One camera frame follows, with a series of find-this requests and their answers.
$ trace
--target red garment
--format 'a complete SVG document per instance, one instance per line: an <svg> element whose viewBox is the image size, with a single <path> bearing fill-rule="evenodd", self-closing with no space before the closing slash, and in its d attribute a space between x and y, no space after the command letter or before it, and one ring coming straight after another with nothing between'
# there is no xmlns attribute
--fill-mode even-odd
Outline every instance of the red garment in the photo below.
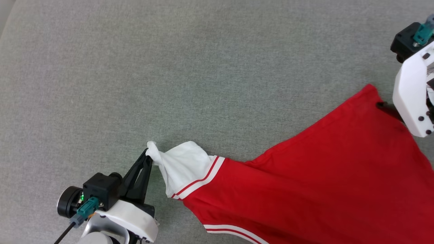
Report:
<svg viewBox="0 0 434 244"><path fill-rule="evenodd" d="M182 201L208 232L257 244L434 244L433 170L380 100L366 86L258 158L224 159Z"/></svg>

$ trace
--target clothing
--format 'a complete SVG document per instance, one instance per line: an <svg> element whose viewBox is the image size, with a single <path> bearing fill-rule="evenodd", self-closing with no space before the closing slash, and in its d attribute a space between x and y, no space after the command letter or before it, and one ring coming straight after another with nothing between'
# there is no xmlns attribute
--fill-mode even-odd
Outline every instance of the clothing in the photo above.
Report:
<svg viewBox="0 0 434 244"><path fill-rule="evenodd" d="M248 162L194 142L148 143L168 197L210 233L256 244L434 243L434 172L366 86L299 135Z"/></svg>

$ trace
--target white stripe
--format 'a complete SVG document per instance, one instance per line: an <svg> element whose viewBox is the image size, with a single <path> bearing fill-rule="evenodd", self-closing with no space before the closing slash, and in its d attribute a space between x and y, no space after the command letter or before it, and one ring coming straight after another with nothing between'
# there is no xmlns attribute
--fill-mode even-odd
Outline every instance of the white stripe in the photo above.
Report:
<svg viewBox="0 0 434 244"><path fill-rule="evenodd" d="M220 169L220 167L222 166L224 160L225 160L225 158L219 157L217 159L216 163L214 164L214 167L211 170L211 173L208 175L208 177L205 180L196 182L193 185L191 185L189 188L185 189L182 193L179 194L179 198L184 199L190 193L192 193L195 190L197 190L199 187L204 186L204 185L210 183L214 179L214 177L217 175L217 172Z"/></svg>
<svg viewBox="0 0 434 244"><path fill-rule="evenodd" d="M238 231L241 232L243 234L245 234L246 236L252 238L253 240L256 240L257 242L261 243L261 244L268 244L268 242L266 242L264 239L260 238L259 236L255 235L254 233L245 230L243 228L240 228L238 226L234 226L234 225L228 225L228 224L204 224L205 229L207 230L208 233L228 233L228 234L233 234L236 236L240 236L243 237L244 239L246 239L245 236L238 234L237 232L231 232L231 231L213 231L213 229L228 229L228 230L233 230L233 231Z"/></svg>

